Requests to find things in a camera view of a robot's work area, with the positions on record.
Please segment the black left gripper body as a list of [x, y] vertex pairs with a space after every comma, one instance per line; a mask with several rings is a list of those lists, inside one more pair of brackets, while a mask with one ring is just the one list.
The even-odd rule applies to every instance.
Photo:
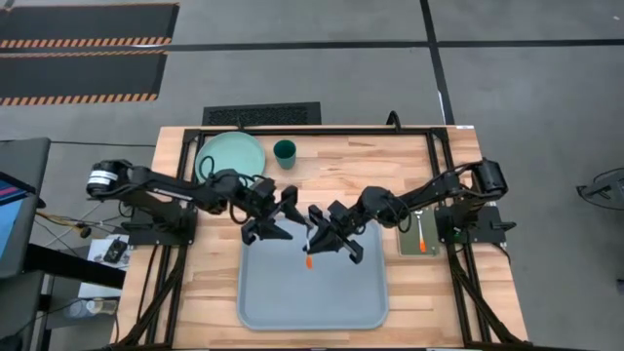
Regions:
[[246, 226], [263, 228], [274, 224], [274, 217], [280, 211], [280, 204], [273, 195], [246, 192], [243, 195], [243, 209], [250, 217]]

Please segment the grey plastic tray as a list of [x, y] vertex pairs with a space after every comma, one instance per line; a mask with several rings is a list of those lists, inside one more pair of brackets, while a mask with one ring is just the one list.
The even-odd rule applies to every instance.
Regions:
[[356, 241], [364, 259], [353, 263], [345, 250], [312, 256], [305, 264], [305, 227], [280, 218], [289, 241], [244, 245], [238, 277], [237, 314], [256, 331], [370, 330], [389, 313], [381, 227], [370, 222]]

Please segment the grey cabinet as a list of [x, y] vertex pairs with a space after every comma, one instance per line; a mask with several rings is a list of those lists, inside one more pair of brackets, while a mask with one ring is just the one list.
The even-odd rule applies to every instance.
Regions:
[[29, 351], [44, 274], [0, 279], [0, 351]]

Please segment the black handheld controller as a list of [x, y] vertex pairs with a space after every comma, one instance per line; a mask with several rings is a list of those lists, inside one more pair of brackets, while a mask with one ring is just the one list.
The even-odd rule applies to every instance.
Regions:
[[128, 248], [128, 244], [120, 238], [114, 239], [103, 256], [107, 263], [118, 263]]

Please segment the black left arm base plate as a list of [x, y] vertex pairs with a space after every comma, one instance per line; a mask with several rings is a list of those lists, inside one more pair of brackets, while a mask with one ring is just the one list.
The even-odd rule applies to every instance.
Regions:
[[136, 210], [129, 221], [122, 223], [122, 228], [133, 246], [187, 246], [194, 242], [197, 219], [194, 208], [167, 216]]

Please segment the white paper sheet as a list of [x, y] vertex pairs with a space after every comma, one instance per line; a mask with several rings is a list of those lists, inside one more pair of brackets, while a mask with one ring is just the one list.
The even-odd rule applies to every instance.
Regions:
[[[87, 260], [93, 261], [96, 263], [101, 263], [109, 267], [121, 269], [123, 271], [127, 271], [129, 267], [130, 253], [131, 253], [129, 249], [125, 249], [123, 255], [121, 256], [119, 261], [116, 263], [109, 263], [103, 259], [104, 255], [108, 251], [113, 241], [117, 239], [119, 239], [120, 241], [124, 243], [128, 243], [128, 237], [124, 235], [109, 235], [105, 239], [93, 239], [90, 244], [89, 252], [87, 255]], [[79, 292], [78, 292], [78, 297], [79, 298], [96, 298], [96, 297], [113, 298], [113, 297], [120, 297], [121, 292], [122, 292], [121, 289], [109, 288], [109, 287], [90, 284], [90, 283], [81, 283]]]

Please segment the olive green cutlery mat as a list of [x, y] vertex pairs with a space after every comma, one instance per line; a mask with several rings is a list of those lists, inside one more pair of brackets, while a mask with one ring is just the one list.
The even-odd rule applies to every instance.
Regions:
[[409, 230], [406, 233], [398, 232], [398, 248], [401, 256], [436, 256], [440, 252], [434, 210], [427, 207], [419, 211], [423, 211], [421, 219], [423, 237], [427, 247], [426, 253], [422, 253], [419, 249], [417, 219], [412, 212], [410, 218], [402, 223], [402, 226], [409, 225]]

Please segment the black aluminium table frame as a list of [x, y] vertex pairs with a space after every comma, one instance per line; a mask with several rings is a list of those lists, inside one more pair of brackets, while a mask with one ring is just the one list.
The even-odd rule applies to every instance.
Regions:
[[[265, 172], [279, 186], [294, 184], [302, 207], [352, 204], [369, 185], [403, 193], [446, 167], [477, 161], [481, 151], [470, 127], [295, 126], [257, 127], [265, 149], [280, 139], [296, 144], [291, 171], [268, 159]], [[174, 252], [138, 248], [131, 256], [118, 313], [116, 351], [248, 348], [403, 348], [458, 346], [462, 342], [449, 264], [443, 255], [400, 255], [396, 234], [383, 234], [389, 313], [368, 331], [253, 331], [236, 313], [240, 230], [227, 214], [201, 214], [178, 292], [177, 311], [163, 308], [154, 338], [128, 344], [137, 310], [148, 303], [160, 271], [170, 270]]]

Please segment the black chair base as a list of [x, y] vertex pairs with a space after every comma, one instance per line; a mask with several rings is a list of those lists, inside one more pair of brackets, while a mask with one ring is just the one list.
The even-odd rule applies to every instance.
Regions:
[[624, 212], [624, 167], [596, 175], [589, 185], [577, 186], [576, 192], [590, 205]]

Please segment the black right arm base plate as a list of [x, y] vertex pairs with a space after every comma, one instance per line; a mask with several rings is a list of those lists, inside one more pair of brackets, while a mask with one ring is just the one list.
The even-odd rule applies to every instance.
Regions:
[[445, 244], [490, 243], [506, 241], [506, 231], [514, 222], [503, 222], [497, 207], [485, 206], [472, 217], [455, 219], [452, 207], [440, 207], [434, 211], [438, 239]]

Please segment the computer monitor with blue screen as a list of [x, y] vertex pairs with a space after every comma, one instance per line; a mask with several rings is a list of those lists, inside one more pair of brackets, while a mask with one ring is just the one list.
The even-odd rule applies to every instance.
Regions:
[[36, 194], [36, 189], [4, 172], [0, 172], [0, 279], [17, 272], [19, 249], [18, 219], [23, 201]]

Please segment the mint green plate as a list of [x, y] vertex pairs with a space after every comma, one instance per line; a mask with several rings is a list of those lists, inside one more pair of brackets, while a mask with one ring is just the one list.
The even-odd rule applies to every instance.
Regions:
[[195, 176], [204, 182], [209, 173], [232, 169], [246, 176], [262, 176], [266, 164], [263, 146], [253, 136], [226, 132], [210, 137], [195, 158]]

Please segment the black hazard-striped floor mat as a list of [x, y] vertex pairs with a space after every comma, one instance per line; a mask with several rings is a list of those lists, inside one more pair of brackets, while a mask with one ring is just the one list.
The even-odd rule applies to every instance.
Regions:
[[154, 101], [167, 58], [160, 50], [0, 55], [0, 106]]
[[178, 3], [0, 8], [0, 49], [163, 45]]

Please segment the orange-handled metal spoon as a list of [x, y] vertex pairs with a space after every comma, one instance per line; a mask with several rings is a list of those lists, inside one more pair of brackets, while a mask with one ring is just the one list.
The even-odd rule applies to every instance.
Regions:
[[422, 219], [421, 219], [423, 215], [423, 211], [415, 211], [414, 214], [416, 215], [416, 219], [417, 219], [419, 249], [422, 253], [426, 254], [427, 247], [426, 247], [424, 237], [423, 237]]

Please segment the dark green cup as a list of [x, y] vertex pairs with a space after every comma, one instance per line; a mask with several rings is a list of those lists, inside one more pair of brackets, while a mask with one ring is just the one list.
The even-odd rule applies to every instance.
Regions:
[[274, 156], [284, 170], [293, 168], [296, 160], [296, 145], [291, 140], [282, 139], [273, 146]]

